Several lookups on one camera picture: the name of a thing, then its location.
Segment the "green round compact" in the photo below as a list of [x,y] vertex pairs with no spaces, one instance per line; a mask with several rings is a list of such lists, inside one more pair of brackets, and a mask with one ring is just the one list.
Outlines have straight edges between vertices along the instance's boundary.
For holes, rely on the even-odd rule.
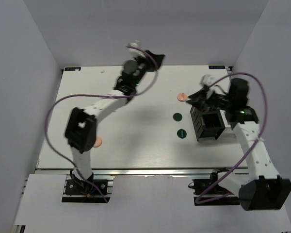
[[182,116],[182,114],[180,114],[180,113],[174,113],[174,114],[173,114],[173,120],[175,120],[175,121],[177,121],[177,122],[181,121],[182,118],[183,118],[183,116]]
[[181,139],[184,139],[187,136],[187,133],[184,129],[179,129],[177,131],[177,136]]

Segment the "plain pink powder puff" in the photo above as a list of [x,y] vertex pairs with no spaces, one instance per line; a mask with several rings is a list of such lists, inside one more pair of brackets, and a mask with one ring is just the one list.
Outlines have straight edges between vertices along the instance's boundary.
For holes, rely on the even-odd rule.
[[101,139],[101,137],[98,136],[98,137],[96,138],[96,141],[95,141],[93,147],[94,147],[94,148],[98,148],[98,147],[101,146],[101,144],[102,144],[102,139]]

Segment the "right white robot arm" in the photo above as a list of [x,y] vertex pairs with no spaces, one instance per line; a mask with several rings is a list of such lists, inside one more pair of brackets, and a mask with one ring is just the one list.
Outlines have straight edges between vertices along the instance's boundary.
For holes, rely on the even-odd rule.
[[204,84],[201,90],[188,96],[187,103],[198,110],[216,108],[225,111],[226,119],[244,152],[238,163],[246,161],[248,168],[247,181],[233,172],[238,165],[227,172],[219,172],[201,195],[210,190],[219,194],[226,189],[238,197],[246,211],[279,210],[291,192],[291,182],[280,176],[270,159],[261,139],[265,127],[259,125],[255,110],[247,105],[248,92],[248,82],[234,78],[224,95],[217,94],[210,85]]

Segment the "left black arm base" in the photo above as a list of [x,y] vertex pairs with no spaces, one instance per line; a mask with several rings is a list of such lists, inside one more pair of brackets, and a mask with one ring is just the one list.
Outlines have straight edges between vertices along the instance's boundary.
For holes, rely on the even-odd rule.
[[66,177],[62,194],[63,203],[108,203],[112,193],[112,182],[106,179],[94,179],[92,174],[89,181],[95,186],[79,179],[70,171]]

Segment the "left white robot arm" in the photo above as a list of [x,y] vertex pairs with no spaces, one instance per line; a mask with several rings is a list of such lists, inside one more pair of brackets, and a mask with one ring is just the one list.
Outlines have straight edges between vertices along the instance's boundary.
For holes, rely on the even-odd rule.
[[74,169],[70,176],[81,193],[88,194],[93,189],[90,150],[97,141],[98,124],[117,109],[127,105],[136,95],[136,87],[144,75],[159,69],[164,58],[164,54],[153,54],[148,50],[144,53],[134,52],[133,59],[123,64],[115,86],[106,97],[83,109],[72,109],[65,138],[73,155]]

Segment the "pink powder puff with ribbon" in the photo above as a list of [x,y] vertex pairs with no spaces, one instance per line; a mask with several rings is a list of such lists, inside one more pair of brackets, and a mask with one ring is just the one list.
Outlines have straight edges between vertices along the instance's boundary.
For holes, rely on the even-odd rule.
[[187,100],[187,95],[185,93],[179,93],[177,95],[177,100],[180,102],[185,102]]

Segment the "black slotted organizer box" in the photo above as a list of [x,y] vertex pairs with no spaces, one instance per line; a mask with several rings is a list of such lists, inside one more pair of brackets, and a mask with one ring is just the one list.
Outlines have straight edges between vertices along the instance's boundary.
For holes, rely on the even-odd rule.
[[226,128],[219,109],[203,112],[192,106],[190,114],[197,141],[201,138],[217,140]]

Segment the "right blue corner sticker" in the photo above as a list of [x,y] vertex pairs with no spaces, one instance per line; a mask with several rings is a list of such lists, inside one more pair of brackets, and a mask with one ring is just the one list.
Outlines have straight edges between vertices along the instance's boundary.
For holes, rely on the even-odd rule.
[[209,69],[225,69],[224,65],[209,65]]

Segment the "blue corner sticker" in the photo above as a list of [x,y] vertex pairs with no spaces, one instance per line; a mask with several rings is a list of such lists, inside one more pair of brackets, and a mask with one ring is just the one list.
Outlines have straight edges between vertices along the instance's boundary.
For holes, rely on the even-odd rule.
[[224,65],[209,65],[209,69],[225,69]]
[[80,71],[81,67],[65,67],[64,71]]

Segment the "white slotted organizer box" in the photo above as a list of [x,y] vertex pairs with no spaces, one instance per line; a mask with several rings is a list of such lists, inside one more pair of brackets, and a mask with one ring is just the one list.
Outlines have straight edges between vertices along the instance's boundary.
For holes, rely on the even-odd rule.
[[221,113],[221,117],[222,117],[224,127],[225,127],[223,132],[220,135],[220,138],[235,138],[236,135],[232,130],[230,122],[226,118],[226,112],[223,110],[220,110],[220,113]]

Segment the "left blue corner sticker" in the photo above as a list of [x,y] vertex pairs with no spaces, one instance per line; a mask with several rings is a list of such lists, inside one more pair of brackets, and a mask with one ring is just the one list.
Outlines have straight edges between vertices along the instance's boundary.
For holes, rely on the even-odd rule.
[[64,71],[80,71],[81,67],[65,67]]

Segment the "aluminium table rail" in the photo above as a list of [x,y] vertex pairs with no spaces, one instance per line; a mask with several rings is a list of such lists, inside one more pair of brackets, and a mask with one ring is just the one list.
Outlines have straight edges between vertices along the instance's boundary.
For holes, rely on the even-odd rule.
[[[69,174],[70,169],[36,169],[35,174]],[[210,174],[214,170],[211,168],[130,168],[130,169],[93,169],[93,174],[97,176],[116,176],[116,175],[203,175]],[[247,168],[237,168],[235,174],[248,174]]]

